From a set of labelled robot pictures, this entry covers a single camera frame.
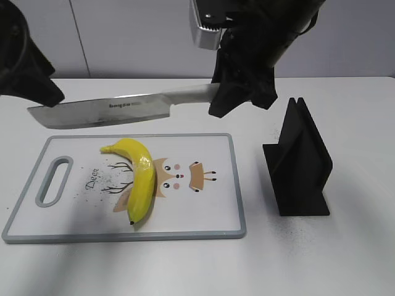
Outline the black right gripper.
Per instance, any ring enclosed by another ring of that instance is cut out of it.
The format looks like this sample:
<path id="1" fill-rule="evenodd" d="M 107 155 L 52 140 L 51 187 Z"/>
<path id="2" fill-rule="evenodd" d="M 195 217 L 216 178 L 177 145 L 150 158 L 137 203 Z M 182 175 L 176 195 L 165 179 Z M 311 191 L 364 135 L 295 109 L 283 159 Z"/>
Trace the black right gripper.
<path id="1" fill-rule="evenodd" d="M 220 83 L 209 115 L 223 118 L 249 99 L 269 109 L 277 100 L 275 65 L 300 36 L 317 23 L 323 1 L 236 1 L 217 51 L 212 82 Z M 237 83 L 224 82 L 225 79 Z"/>

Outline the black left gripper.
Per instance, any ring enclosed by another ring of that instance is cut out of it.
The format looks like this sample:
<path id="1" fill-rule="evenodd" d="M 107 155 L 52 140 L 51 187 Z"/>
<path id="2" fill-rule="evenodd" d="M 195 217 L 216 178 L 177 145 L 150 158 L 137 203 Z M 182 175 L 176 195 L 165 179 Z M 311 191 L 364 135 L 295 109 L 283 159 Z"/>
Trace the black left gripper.
<path id="1" fill-rule="evenodd" d="M 29 40 L 27 21 L 11 1 L 1 1 L 1 94 L 20 97 L 46 107 L 65 99 L 50 79 L 55 68 Z"/>

